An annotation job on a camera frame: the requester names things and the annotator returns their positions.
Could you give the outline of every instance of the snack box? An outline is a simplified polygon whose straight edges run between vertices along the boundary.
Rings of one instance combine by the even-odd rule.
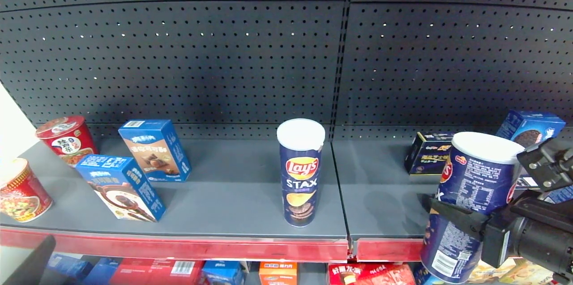
[[[108,285],[117,267],[119,267],[119,261],[102,257],[82,283],[84,285]]]
[[[151,181],[184,182],[191,164],[168,119],[130,120],[119,135]]]
[[[479,261],[471,272],[467,284],[489,284],[499,281],[499,279],[515,267],[515,260],[507,259],[499,268],[493,268],[489,264]]]
[[[564,126],[565,122],[550,112],[510,110],[496,136],[513,140],[527,148],[557,136]]]
[[[539,200],[552,204],[559,204],[573,199],[573,185],[562,187],[561,189],[544,192],[539,196]]]
[[[245,273],[239,261],[208,260],[203,275],[211,285],[243,285]]]
[[[418,132],[404,160],[411,175],[441,174],[452,147],[454,133]]]
[[[201,276],[203,261],[124,258],[109,285],[188,285]]]
[[[262,285],[297,285],[297,264],[263,261],[258,270]]]
[[[47,269],[51,269],[63,275],[82,280],[94,268],[88,261],[61,254],[52,254],[47,261]]]
[[[76,166],[118,219],[157,222],[165,206],[133,158],[87,155]]]
[[[407,264],[328,264],[330,285],[415,285]]]
[[[504,276],[500,282],[514,285],[546,285],[553,279],[553,272],[544,269],[526,259],[514,259],[516,265]]]

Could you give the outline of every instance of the potato chip image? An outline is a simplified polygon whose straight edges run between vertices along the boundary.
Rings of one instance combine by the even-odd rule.
[[[286,201],[289,203],[289,205],[292,206],[301,206],[305,203],[307,203],[308,200],[310,200],[310,198],[315,194],[316,191],[313,191],[312,193],[289,193],[286,196]]]

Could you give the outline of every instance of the dark snack box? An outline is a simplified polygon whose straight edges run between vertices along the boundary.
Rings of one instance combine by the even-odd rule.
[[[168,119],[130,120],[119,135],[151,181],[184,182],[191,165]]]
[[[404,167],[411,175],[441,174],[452,147],[451,132],[418,132]]]
[[[133,158],[92,154],[76,170],[118,219],[157,222],[165,212]]]

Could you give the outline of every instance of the nutrition label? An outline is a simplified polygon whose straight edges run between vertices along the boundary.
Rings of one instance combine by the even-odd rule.
[[[479,212],[487,212],[495,191],[491,183],[496,183],[501,173],[498,167],[491,167],[474,159],[467,161],[464,179],[460,183],[460,191],[456,205]]]

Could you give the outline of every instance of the cocoa snack box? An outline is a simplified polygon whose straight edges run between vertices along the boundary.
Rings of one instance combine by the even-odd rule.
[[[119,135],[150,181],[184,182],[189,177],[191,165],[170,120],[130,120]]]

